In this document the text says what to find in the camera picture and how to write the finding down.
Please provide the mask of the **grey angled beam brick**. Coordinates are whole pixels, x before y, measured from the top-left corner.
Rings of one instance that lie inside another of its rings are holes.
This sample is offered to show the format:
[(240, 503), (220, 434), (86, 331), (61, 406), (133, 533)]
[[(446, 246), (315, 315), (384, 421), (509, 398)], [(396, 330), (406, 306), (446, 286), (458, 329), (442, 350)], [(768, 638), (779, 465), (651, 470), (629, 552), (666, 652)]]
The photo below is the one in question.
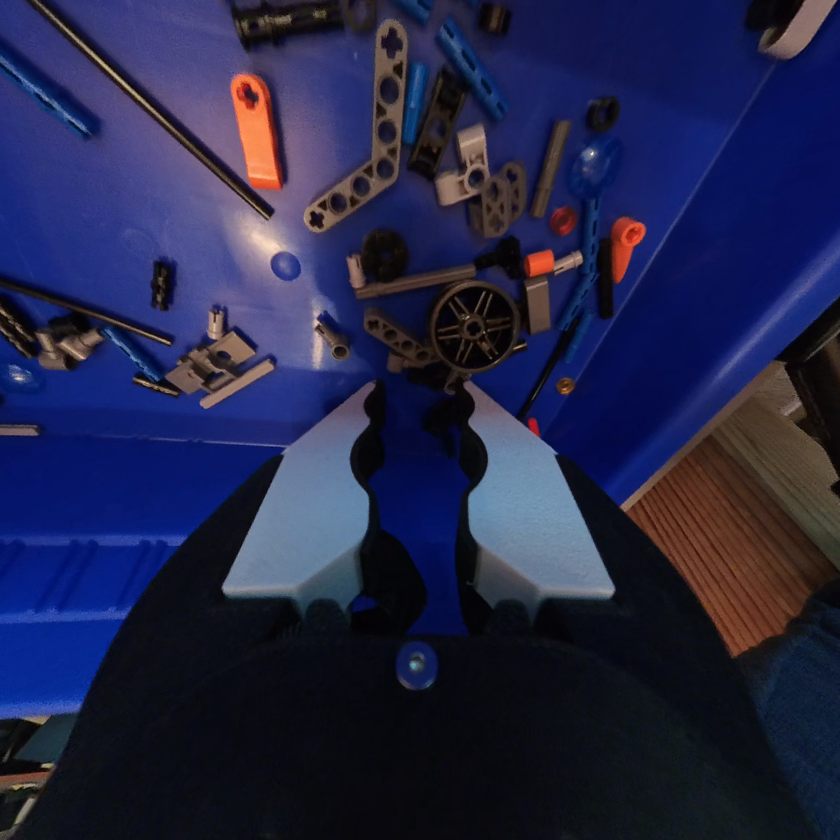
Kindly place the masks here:
[(408, 36), (395, 18), (379, 24), (374, 40), (371, 158), (314, 199), (303, 221), (323, 234), (396, 183), (406, 104)]

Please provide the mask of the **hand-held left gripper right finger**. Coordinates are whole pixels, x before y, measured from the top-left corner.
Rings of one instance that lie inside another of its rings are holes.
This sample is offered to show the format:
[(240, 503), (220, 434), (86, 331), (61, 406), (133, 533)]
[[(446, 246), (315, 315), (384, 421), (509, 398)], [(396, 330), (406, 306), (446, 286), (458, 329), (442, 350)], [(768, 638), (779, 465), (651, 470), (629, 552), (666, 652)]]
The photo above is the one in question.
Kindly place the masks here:
[(471, 381), (459, 388), (459, 466), (459, 595), (471, 629), (502, 602), (533, 620), (548, 601), (614, 597), (556, 452)]

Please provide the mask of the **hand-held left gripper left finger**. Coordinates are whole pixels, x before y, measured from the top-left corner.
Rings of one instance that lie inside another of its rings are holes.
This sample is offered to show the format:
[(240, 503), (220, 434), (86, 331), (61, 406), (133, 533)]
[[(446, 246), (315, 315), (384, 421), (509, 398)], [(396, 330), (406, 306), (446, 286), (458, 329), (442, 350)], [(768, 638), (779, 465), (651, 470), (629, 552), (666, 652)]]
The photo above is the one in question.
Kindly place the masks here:
[(312, 603), (348, 610), (363, 590), (361, 549), (371, 498), (352, 455), (375, 429), (370, 381), (288, 446), (224, 580), (232, 601), (286, 599), (305, 615)]

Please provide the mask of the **black spoked wheel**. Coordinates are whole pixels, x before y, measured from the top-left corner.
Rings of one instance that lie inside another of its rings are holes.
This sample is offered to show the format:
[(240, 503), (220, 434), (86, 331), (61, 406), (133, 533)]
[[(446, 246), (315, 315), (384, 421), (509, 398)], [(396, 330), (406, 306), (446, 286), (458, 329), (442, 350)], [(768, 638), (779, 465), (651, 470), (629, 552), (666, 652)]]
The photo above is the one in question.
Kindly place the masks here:
[(427, 337), (437, 357), (467, 377), (497, 368), (519, 344), (522, 314), (513, 297), (485, 280), (442, 289), (427, 314)]

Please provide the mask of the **pile of small brick pieces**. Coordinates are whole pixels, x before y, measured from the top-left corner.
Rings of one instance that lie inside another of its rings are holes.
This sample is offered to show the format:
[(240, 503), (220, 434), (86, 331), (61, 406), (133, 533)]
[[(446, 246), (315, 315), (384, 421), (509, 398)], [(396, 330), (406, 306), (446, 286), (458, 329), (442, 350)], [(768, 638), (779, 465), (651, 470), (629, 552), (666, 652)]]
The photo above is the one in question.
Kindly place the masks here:
[[(345, 27), (246, 52), (229, 4), (47, 2), (249, 186), (230, 92), (260, 77), (284, 185), (255, 188), (265, 220), (206, 170), (27, 2), (2, 2), (2, 275), (163, 332), (132, 337), (169, 371), (221, 311), (273, 369), (221, 407), (185, 374), (179, 403), (130, 385), (116, 350), (49, 374), (52, 434), (246, 439), (293, 431), (351, 382), (377, 376), (365, 308), (408, 317), (427, 338), (444, 284), (365, 300), (357, 286), (466, 265), (518, 294), (498, 242), (545, 249), (579, 147), (621, 145), (603, 216), (652, 233), (736, 111), (770, 72), (760, 39), (798, 2), (341, 2)], [(308, 205), (371, 158), (376, 30), (408, 36), (398, 177), (323, 234)], [(596, 130), (605, 129), (598, 134)]]

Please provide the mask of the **blue storage bin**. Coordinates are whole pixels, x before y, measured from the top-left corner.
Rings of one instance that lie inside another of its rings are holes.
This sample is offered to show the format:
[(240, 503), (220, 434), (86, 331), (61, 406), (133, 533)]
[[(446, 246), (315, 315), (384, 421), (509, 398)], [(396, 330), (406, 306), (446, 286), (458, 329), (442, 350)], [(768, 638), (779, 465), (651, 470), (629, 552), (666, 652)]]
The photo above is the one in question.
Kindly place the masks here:
[[(345, 256), (374, 228), (406, 241), (409, 270), (455, 266), (491, 243), (463, 205), (438, 205), (408, 171), (326, 233), (303, 215), (370, 158), (374, 31), (289, 36), (245, 52), (227, 2), (51, 2), (229, 167), (246, 178), (230, 82), (267, 84), (285, 185), (264, 219), (142, 113), (27, 2), (2, 2), (2, 45), (97, 123), (82, 139), (2, 76), (2, 275), (170, 335), (136, 338), (171, 369), (210, 307), (276, 369), (212, 409), (132, 383), (109, 341), (73, 372), (21, 360), (39, 392), (2, 392), (2, 716), (79, 708), (118, 622), (163, 561), (247, 476), (356, 389), (387, 381), (386, 467), (406, 459), (410, 511), (431, 511), (434, 451), (419, 415), (435, 396), (385, 371), (364, 335)], [(423, 117), (451, 17), (509, 110), (468, 91), (456, 130), (485, 127), (490, 165), (521, 161), (523, 249), (577, 246), (550, 233), (580, 207), (568, 170), (593, 100), (613, 96), (622, 168), (603, 194), (605, 232), (638, 218), (646, 239), (571, 364), (532, 407), (542, 434), (624, 502), (838, 290), (838, 9), (798, 57), (759, 53), (749, 2), (510, 2), (507, 36), (468, 2), (435, 2), (406, 29), (406, 74), (428, 68)]]

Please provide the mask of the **black wheel hub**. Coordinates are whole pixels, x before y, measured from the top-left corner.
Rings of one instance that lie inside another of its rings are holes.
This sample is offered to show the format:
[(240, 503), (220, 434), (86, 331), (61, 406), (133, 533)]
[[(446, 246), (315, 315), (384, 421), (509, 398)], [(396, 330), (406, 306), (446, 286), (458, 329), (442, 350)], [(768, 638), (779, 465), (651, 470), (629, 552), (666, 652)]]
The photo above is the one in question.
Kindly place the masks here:
[(341, 2), (294, 2), (277, 5), (260, 2), (241, 7), (229, 4), (236, 35), (246, 52), (279, 43), (291, 36), (314, 35), (345, 27)]

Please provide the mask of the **orange thin beam brick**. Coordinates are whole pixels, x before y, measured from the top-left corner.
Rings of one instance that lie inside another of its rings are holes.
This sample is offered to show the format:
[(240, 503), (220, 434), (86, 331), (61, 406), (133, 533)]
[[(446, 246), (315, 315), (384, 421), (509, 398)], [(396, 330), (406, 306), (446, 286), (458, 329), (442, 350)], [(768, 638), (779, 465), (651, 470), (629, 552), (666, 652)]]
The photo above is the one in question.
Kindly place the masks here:
[(270, 91), (257, 75), (239, 73), (230, 83), (238, 134), (249, 183), (281, 191), (284, 175)]

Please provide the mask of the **long thin black axle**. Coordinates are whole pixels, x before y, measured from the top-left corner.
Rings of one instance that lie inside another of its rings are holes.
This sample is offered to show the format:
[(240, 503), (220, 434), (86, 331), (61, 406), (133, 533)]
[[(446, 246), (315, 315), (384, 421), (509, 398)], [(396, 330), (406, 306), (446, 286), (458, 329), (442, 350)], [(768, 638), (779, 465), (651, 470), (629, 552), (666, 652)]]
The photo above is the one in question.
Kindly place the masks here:
[(211, 172), (260, 217), (265, 220), (272, 218), (275, 213), (274, 207), (269, 205), (267, 200), (262, 198), (254, 187), (248, 185), (175, 115), (163, 107), (131, 77), (126, 75), (117, 64), (102, 53), (87, 36), (81, 33), (66, 16), (44, 1), (27, 1), (27, 4), (96, 67), (102, 75), (108, 78), (126, 97), (189, 153), (193, 159)]

